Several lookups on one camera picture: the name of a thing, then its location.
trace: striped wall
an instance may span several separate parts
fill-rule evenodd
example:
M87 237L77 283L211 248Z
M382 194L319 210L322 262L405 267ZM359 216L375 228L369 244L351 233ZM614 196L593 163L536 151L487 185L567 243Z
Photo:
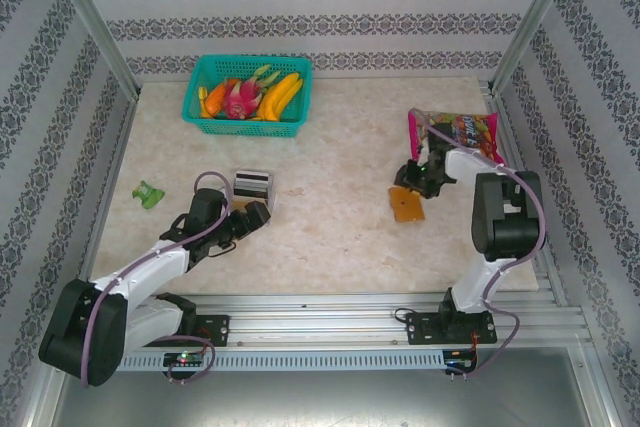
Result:
M639 0L554 0L502 93L564 287L640 425Z
M95 0L140 82L205 53L295 54L318 77L488 80L532 0Z
M0 0L0 426L78 275L130 108L70 0Z

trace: black base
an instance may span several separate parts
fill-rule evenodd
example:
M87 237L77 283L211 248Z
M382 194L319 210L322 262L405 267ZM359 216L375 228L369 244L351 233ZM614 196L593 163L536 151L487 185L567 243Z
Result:
M498 341L493 316L484 311L478 314L459 312L451 289L440 302L438 312L410 312L405 316L410 345L471 344L475 336L478 344Z
M208 339L214 347L226 347L229 338L229 316L196 315L195 328L188 335ZM166 340L162 342L151 342L145 347L202 347L202 344L190 340Z

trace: colorful snack bag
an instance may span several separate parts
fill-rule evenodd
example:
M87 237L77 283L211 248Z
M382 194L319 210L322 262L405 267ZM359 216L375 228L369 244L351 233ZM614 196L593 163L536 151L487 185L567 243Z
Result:
M409 111L409 139L411 141L411 158L419 165L424 164L429 156L429 136L425 127L447 123L451 124L453 139L471 149L479 149L494 162L504 163L498 154L496 131L498 130L498 114L448 114L444 112L423 112L418 109Z

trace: teal plastic basket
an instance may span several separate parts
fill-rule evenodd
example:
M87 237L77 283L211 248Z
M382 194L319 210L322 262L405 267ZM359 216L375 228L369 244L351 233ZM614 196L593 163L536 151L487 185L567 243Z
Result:
M264 76L276 70L281 72L275 82L293 72L298 72L304 81L302 88L280 116L280 122L200 118L199 87L204 86L210 92L225 79L246 80L265 64L271 64L271 68ZM306 122L311 105L311 69L308 59L298 57L203 55L191 74L184 97L182 118L196 124L205 134L295 137L300 126Z

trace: marble floor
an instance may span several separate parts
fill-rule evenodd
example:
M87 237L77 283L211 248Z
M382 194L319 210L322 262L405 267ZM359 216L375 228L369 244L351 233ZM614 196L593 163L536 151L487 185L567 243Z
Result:
M188 210L200 172L231 179L241 168L274 174L271 224L162 291L432 292L466 271L475 254L473 190L445 185L440 197L422 200L426 220L409 224L394 221L387 190L410 156L407 111L482 113L475 78L316 80L309 119L295 139L205 135L181 119L186 86L142 89L92 278L151 248ZM140 180L166 192L152 210L131 196ZM502 288L536 290L531 264L514 269Z

